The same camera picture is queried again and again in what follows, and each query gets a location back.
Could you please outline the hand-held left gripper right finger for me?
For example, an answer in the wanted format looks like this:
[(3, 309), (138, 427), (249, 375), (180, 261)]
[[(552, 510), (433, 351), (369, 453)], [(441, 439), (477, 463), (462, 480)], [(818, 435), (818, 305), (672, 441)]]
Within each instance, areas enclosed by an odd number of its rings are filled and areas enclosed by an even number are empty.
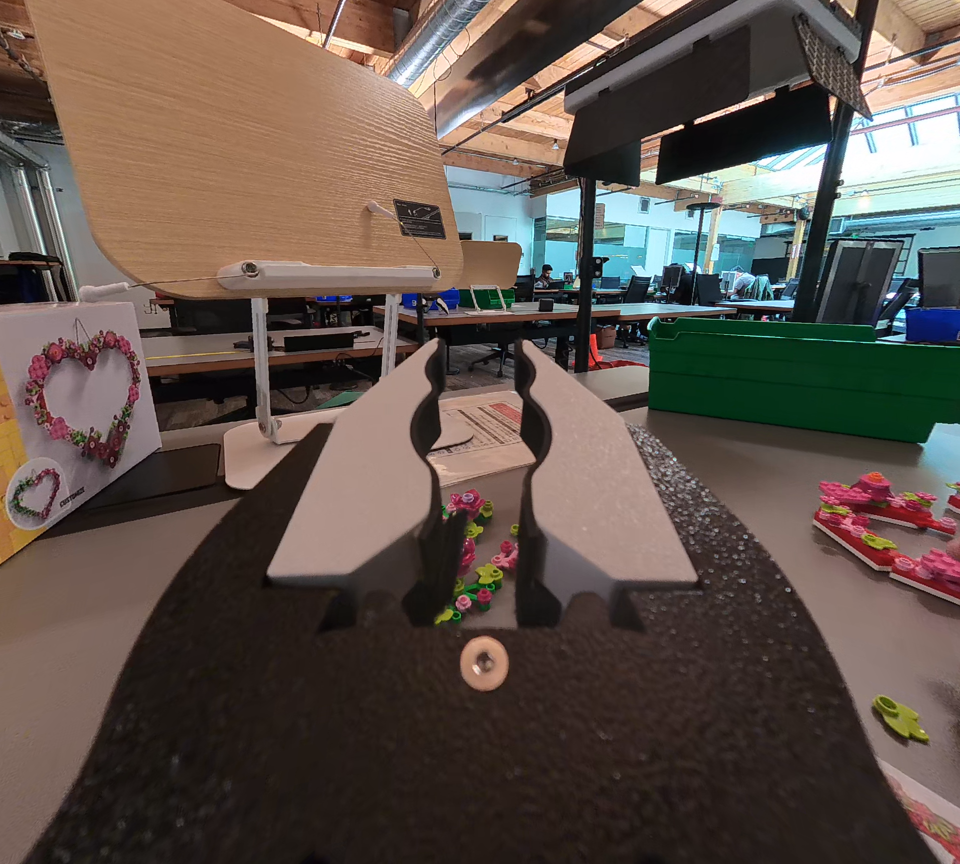
[(555, 626), (578, 594), (683, 591), (698, 575), (622, 418), (530, 342), (514, 348), (522, 484), (518, 626)]

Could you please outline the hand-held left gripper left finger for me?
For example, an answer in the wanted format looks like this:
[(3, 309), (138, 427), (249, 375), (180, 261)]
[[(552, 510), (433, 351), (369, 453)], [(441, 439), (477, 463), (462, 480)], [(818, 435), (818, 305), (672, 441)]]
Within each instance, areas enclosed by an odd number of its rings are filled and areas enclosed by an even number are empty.
[(460, 565), (460, 522), (446, 524), (427, 455), (442, 434), (447, 348), (421, 347), (344, 411), (270, 561), (274, 585), (372, 592), (408, 614), (438, 614)]

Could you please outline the cluster of small lego flowers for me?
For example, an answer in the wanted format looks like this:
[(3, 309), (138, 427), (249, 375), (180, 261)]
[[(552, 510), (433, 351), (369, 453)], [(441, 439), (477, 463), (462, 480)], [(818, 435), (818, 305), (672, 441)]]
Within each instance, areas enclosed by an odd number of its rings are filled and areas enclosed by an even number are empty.
[(453, 591), (434, 625), (460, 625), (491, 608), (513, 580), (519, 563), (520, 518), (517, 508), (500, 507), (475, 488), (450, 494), (442, 507), (445, 523), (462, 522), (461, 557)]

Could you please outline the red lego heart frame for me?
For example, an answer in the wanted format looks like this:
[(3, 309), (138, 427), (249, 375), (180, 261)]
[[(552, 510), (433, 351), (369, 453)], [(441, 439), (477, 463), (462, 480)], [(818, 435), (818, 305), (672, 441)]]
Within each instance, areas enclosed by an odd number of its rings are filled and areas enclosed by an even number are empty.
[(875, 571), (892, 570), (899, 549), (874, 531), (871, 521), (932, 532), (947, 540), (957, 531), (957, 522), (949, 512), (942, 518), (933, 513), (935, 496), (896, 493), (879, 472), (863, 474), (852, 485), (824, 481), (819, 491), (813, 526)]

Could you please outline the lego set box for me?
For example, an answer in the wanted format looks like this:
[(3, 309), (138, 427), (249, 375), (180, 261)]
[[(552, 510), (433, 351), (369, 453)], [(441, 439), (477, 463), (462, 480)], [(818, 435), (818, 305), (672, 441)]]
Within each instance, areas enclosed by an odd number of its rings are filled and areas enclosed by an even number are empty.
[(1, 560), (161, 447), (129, 302), (1, 307)]

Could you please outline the red lego segment pink flowers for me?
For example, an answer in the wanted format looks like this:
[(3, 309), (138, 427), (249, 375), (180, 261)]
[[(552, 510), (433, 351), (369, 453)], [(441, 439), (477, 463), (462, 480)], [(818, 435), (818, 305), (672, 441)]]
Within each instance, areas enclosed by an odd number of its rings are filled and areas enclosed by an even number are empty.
[(959, 605), (959, 561), (947, 551), (931, 548), (920, 558), (897, 555), (891, 580)]

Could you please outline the lime lego leaf piece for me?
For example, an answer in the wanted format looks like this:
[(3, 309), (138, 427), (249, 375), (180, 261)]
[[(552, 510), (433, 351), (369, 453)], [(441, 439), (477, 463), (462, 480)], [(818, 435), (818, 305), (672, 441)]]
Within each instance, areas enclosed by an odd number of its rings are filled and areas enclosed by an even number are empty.
[(895, 701), (887, 695), (877, 695), (871, 703), (872, 709), (886, 727), (904, 740), (930, 743), (930, 736), (920, 724), (919, 714), (912, 708)]

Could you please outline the lego instruction booklet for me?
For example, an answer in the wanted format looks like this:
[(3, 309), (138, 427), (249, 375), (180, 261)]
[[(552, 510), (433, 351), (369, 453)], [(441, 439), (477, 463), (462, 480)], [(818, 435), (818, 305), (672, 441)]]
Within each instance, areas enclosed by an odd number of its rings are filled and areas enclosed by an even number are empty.
[(941, 863), (959, 863), (959, 809), (887, 762), (878, 765), (931, 853)]

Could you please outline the white printed sheet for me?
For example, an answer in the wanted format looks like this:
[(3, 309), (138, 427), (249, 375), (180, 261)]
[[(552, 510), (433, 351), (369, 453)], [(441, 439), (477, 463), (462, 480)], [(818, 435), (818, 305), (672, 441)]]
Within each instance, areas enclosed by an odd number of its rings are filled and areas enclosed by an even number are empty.
[(534, 454), (521, 437), (522, 399), (512, 390), (458, 391), (438, 403), (444, 426), (466, 428), (468, 441), (428, 455), (442, 488), (526, 468)]

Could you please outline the background office desk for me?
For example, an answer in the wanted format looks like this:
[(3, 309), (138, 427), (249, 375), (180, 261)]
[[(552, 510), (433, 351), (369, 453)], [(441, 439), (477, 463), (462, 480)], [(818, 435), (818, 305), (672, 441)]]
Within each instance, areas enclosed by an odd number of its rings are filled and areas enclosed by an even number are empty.
[[(270, 331), (271, 368), (315, 362), (373, 358), (379, 362), (383, 332), (375, 327)], [(144, 338), (138, 353), (149, 377), (252, 368), (252, 350), (240, 348), (241, 332)]]

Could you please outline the green plastic bin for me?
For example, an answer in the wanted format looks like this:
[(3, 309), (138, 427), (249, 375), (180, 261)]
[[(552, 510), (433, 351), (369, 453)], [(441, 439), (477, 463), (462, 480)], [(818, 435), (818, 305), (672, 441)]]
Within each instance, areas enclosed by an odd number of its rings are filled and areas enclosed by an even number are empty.
[(865, 326), (654, 319), (649, 407), (924, 443), (959, 422), (959, 351)]

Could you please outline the grey folding panel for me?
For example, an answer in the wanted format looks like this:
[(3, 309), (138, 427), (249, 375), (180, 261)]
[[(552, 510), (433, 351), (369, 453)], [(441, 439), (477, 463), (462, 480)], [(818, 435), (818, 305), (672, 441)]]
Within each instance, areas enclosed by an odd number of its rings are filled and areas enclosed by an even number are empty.
[(900, 240), (832, 241), (815, 300), (814, 322), (875, 327), (904, 246)]

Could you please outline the black computer monitor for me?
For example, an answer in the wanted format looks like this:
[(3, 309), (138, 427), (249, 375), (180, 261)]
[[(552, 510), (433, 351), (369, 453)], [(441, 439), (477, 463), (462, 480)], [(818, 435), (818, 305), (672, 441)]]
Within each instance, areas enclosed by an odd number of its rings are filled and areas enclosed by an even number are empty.
[(959, 308), (960, 248), (918, 250), (918, 292), (922, 308)]

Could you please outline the overhead light panel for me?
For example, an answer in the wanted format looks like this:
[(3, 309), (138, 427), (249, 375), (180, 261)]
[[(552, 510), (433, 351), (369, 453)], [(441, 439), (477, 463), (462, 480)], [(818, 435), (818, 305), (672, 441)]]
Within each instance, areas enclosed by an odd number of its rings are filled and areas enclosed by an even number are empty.
[(563, 168), (637, 186), (659, 136), (662, 185), (826, 143), (830, 97), (872, 118), (861, 36), (832, 0), (694, 0), (567, 85)]

